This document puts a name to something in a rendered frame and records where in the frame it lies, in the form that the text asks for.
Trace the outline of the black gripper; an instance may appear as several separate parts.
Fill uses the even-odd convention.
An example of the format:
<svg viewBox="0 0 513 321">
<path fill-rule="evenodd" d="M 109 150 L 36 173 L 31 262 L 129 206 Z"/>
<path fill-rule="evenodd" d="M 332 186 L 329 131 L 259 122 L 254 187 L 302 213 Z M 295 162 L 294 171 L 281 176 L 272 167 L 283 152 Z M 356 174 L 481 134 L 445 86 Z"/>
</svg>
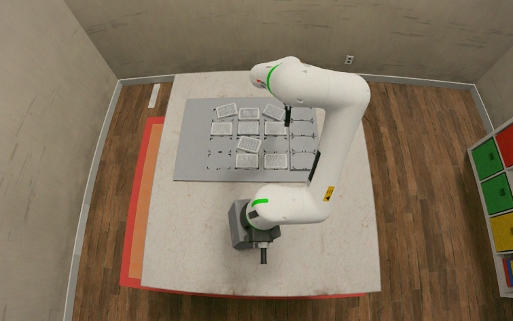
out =
<svg viewBox="0 0 513 321">
<path fill-rule="evenodd" d="M 291 107 L 290 106 L 285 106 L 285 109 L 286 109 L 286 115 L 285 115 L 285 124 L 284 124 L 284 127 L 289 127 L 289 124 L 290 124 L 290 119 L 291 119 Z"/>
</svg>

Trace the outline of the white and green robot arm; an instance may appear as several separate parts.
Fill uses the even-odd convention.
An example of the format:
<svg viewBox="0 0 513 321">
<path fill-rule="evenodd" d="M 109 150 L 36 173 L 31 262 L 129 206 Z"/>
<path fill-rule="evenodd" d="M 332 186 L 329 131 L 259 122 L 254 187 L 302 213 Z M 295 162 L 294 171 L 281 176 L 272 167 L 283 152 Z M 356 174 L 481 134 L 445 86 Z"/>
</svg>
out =
<svg viewBox="0 0 513 321">
<path fill-rule="evenodd" d="M 319 146 L 305 185 L 265 185 L 241 210 L 241 226 L 248 232 L 245 242 L 253 248 L 258 244 L 261 264 L 267 264 L 266 249 L 274 242 L 271 231 L 276 225 L 317 224 L 332 213 L 347 154 L 370 102 L 370 89 L 354 73 L 307 65 L 293 56 L 254 66 L 249 79 L 256 88 L 267 89 L 288 106 L 325 110 Z"/>
</svg>

